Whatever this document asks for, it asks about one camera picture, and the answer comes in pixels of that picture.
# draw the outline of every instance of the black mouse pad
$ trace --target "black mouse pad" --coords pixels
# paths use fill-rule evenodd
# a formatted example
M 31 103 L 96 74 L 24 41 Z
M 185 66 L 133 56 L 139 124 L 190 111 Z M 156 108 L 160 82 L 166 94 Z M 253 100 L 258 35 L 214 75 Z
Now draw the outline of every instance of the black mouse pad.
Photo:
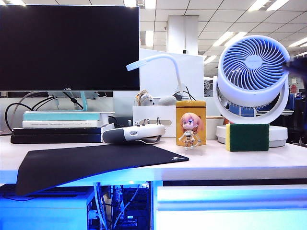
M 34 150 L 27 153 L 18 169 L 16 194 L 29 195 L 120 169 L 188 160 L 187 157 L 140 142 L 129 145 Z

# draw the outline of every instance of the monitor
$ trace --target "monitor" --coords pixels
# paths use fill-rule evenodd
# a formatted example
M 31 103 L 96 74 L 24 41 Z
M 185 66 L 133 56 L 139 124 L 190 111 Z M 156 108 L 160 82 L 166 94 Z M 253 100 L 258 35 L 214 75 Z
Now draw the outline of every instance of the monitor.
M 0 91 L 134 91 L 139 8 L 0 6 Z

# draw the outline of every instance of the game controller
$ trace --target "game controller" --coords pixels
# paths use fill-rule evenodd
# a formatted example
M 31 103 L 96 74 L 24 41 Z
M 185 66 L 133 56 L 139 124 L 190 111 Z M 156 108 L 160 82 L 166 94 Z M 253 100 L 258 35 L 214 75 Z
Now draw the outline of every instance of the game controller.
M 102 134 L 105 143 L 124 143 L 140 140 L 142 138 L 162 136 L 165 134 L 165 126 L 162 124 L 136 125 L 124 128 L 107 130 Z

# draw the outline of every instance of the yellow sponge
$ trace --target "yellow sponge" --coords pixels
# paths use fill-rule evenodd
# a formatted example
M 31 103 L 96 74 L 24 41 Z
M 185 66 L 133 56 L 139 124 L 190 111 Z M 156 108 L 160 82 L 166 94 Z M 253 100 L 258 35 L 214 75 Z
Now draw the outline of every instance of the yellow sponge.
M 235 151 L 268 151 L 268 124 L 227 124 L 226 149 Z

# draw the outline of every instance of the ceiling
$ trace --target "ceiling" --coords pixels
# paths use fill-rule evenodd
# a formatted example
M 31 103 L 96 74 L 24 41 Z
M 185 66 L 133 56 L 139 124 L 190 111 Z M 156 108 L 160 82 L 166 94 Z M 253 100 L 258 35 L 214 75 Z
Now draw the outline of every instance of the ceiling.
M 24 0 L 26 4 L 124 5 L 123 0 Z M 205 76 L 217 75 L 218 59 L 225 46 L 212 46 L 226 31 L 265 35 L 281 42 L 291 56 L 307 47 L 288 47 L 307 37 L 307 0 L 289 0 L 277 11 L 247 11 L 255 0 L 157 0 L 156 9 L 140 9 L 140 30 L 154 31 L 153 46 L 166 51 L 169 15 L 198 15 L 199 55 L 217 55 L 205 65 Z

